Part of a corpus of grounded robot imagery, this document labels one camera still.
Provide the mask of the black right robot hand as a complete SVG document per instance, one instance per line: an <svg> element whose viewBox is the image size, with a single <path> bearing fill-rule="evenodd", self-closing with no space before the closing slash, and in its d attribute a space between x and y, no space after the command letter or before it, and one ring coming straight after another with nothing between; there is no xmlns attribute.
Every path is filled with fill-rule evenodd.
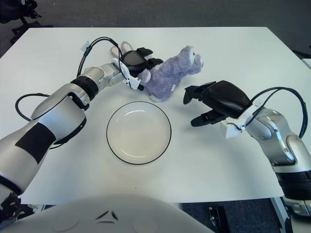
<svg viewBox="0 0 311 233"><path fill-rule="evenodd" d="M183 103L188 104L192 99L197 99L211 108L191 120L193 127L215 124L228 117L237 119L251 104L251 100L240 88L227 81L186 87Z"/></svg>

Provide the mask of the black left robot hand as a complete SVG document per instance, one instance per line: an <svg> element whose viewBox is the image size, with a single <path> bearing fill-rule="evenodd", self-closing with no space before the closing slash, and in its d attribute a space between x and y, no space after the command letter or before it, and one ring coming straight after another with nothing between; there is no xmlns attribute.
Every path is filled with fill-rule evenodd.
<svg viewBox="0 0 311 233"><path fill-rule="evenodd" d="M141 47L136 50L126 49L125 54L121 57L121 61L128 68L130 75L140 80L138 85L140 91L144 90L144 85L151 79L150 70L164 62L161 59L147 58L152 53L152 50Z"/></svg>

